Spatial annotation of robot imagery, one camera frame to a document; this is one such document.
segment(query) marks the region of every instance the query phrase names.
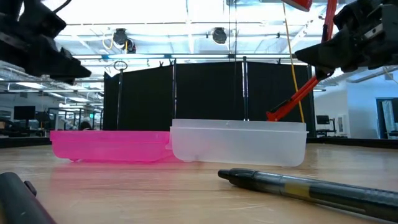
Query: table surface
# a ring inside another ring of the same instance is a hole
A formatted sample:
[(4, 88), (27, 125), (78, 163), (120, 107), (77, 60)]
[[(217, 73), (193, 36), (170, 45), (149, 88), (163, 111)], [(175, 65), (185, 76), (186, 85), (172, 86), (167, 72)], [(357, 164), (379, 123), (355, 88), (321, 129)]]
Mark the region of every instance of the table surface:
[(251, 192), (217, 176), (245, 167), (398, 191), (398, 151), (307, 145), (298, 167), (205, 162), (100, 164), (57, 159), (51, 146), (0, 149), (0, 172), (29, 180), (64, 223), (378, 223), (300, 200)]

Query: marker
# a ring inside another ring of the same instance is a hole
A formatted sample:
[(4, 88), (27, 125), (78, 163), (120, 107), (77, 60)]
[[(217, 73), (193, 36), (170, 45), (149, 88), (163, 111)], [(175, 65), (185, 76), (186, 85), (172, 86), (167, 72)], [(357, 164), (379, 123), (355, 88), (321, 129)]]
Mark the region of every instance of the marker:
[(398, 222), (398, 193), (250, 169), (219, 170), (238, 187), (283, 195), (370, 217)]
[(28, 181), (21, 181), (17, 174), (0, 174), (0, 207), (7, 224), (56, 224), (36, 199), (36, 189)]

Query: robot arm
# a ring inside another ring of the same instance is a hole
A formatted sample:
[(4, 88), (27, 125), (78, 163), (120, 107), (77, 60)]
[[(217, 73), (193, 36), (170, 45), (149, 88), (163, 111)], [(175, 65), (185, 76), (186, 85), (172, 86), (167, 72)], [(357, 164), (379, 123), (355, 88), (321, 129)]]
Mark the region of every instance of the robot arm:
[[(22, 3), (25, 11), (18, 19)], [(55, 45), (54, 38), (66, 25), (40, 0), (0, 0), (0, 60), (22, 67), (30, 75), (50, 75), (67, 83), (89, 77), (91, 72), (79, 60)]]
[(344, 72), (398, 64), (398, 1), (357, 0), (333, 21), (339, 32), (329, 41), (297, 51), (299, 60)]

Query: black curtain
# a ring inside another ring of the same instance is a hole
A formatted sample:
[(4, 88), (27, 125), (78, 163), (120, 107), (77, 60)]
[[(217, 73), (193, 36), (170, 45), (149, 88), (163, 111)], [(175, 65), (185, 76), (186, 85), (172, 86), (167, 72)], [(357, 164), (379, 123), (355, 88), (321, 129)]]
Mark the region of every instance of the black curtain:
[(119, 75), (110, 77), (104, 74), (103, 130), (117, 130)]
[(172, 74), (172, 66), (124, 73), (120, 130), (170, 131)]
[[(310, 78), (310, 68), (303, 65), (294, 66), (298, 88)], [(266, 112), (272, 110), (294, 93), (294, 81), (291, 65), (273, 63), (248, 62), (248, 115), (250, 121), (266, 121)], [(315, 111), (313, 93), (302, 101), (304, 120), (307, 124), (308, 136), (315, 137)], [(301, 122), (300, 110), (297, 105), (281, 121)]]
[(243, 120), (242, 62), (177, 65), (178, 119)]
[[(124, 72), (120, 130), (169, 131), (173, 119), (172, 67)], [(104, 76), (104, 130), (117, 130), (119, 74)]]

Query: translucent plastic bin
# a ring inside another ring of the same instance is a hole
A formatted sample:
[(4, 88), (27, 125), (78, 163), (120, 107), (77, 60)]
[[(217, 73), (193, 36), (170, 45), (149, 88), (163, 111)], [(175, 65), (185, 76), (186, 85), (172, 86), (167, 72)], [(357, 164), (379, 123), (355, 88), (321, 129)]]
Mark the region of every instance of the translucent plastic bin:
[(175, 119), (174, 155), (183, 161), (298, 166), (305, 156), (305, 123)]
[(168, 131), (51, 131), (54, 154), (77, 161), (154, 162), (173, 156)]

